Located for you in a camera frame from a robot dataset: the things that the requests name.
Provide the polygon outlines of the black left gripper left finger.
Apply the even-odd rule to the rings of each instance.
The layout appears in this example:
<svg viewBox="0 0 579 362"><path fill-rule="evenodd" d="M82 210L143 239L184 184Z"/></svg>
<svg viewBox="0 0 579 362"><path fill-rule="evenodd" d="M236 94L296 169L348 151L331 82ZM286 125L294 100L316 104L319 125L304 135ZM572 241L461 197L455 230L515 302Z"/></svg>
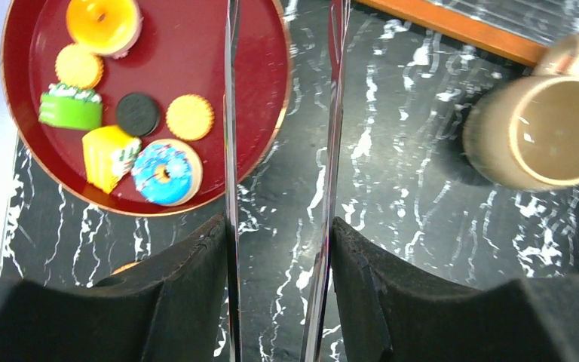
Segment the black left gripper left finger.
<svg viewBox="0 0 579 362"><path fill-rule="evenodd" d="M225 217L93 287L0 278L0 361L210 361L226 281Z"/></svg>

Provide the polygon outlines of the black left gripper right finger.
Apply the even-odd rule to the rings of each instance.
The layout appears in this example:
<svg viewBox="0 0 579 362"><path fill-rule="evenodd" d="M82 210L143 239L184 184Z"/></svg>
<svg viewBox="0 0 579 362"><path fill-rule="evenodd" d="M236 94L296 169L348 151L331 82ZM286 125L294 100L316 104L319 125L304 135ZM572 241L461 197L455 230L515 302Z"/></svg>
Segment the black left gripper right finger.
<svg viewBox="0 0 579 362"><path fill-rule="evenodd" d="M579 361L579 275L477 290L332 224L333 283L350 361Z"/></svg>

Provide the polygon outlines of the metal food tongs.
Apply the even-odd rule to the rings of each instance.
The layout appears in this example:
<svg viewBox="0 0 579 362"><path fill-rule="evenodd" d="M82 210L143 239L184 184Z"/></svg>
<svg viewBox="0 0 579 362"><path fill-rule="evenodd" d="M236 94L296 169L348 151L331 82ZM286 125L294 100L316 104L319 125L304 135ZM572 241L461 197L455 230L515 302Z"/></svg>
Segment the metal food tongs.
<svg viewBox="0 0 579 362"><path fill-rule="evenodd" d="M322 361L342 132L347 1L288 1L289 107L240 201L242 361Z"/></svg>

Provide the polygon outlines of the orange white round cake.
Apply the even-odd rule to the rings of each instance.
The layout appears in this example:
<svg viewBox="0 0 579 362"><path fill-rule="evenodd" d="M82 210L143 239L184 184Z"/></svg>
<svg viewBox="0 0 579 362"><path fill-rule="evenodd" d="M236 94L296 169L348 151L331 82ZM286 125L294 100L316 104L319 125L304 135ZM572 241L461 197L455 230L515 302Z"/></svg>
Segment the orange white round cake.
<svg viewBox="0 0 579 362"><path fill-rule="evenodd" d="M142 31L135 0L71 0L66 27L72 40L103 57L126 57Z"/></svg>

